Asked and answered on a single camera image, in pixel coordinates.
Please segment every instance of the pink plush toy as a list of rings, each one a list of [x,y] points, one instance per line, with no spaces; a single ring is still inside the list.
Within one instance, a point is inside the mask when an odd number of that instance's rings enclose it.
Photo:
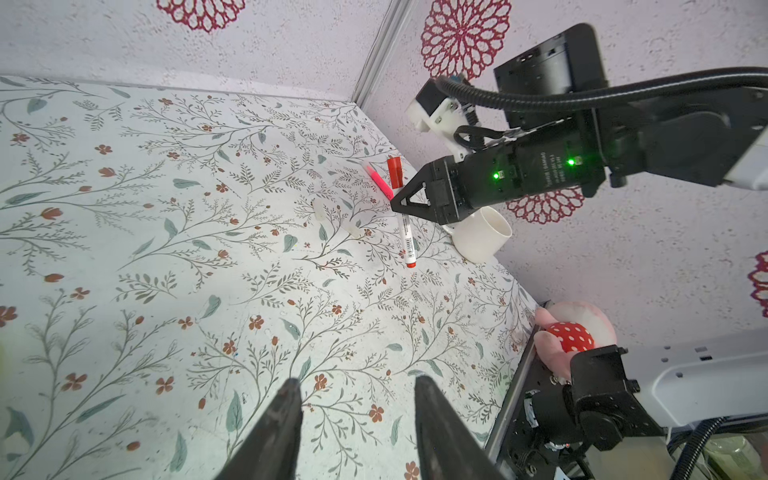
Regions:
[[[611,322],[591,303],[560,302],[540,308],[536,324],[543,328],[533,337],[536,353],[555,375],[568,381],[574,355],[616,343]]]

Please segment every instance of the table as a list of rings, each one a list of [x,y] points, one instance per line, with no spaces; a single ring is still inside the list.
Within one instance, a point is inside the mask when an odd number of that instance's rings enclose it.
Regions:
[[[357,106],[0,81],[3,478],[213,478],[289,376],[299,478],[418,478],[419,375],[487,439],[535,302],[420,219],[406,268]]]

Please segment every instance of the cup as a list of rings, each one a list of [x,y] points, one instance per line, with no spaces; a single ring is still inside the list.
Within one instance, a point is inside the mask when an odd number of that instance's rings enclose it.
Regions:
[[[483,207],[458,223],[443,225],[453,246],[472,263],[489,261],[512,236],[509,222],[496,210]]]

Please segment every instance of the red circular floral pattern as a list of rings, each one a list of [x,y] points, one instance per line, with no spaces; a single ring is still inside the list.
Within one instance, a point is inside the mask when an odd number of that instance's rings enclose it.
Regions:
[[[526,195],[519,200],[507,202],[507,210],[517,218],[530,223],[557,223],[563,217],[570,217],[577,208],[584,205],[581,189],[565,188],[538,195]]]
[[[210,32],[237,20],[245,0],[157,0],[157,7],[176,23]]]
[[[760,302],[763,316],[768,318],[768,251],[760,253],[755,258],[757,259],[757,268],[748,275],[755,286],[752,298]]]
[[[435,0],[424,22],[424,66],[439,74],[479,77],[509,30],[509,0]]]

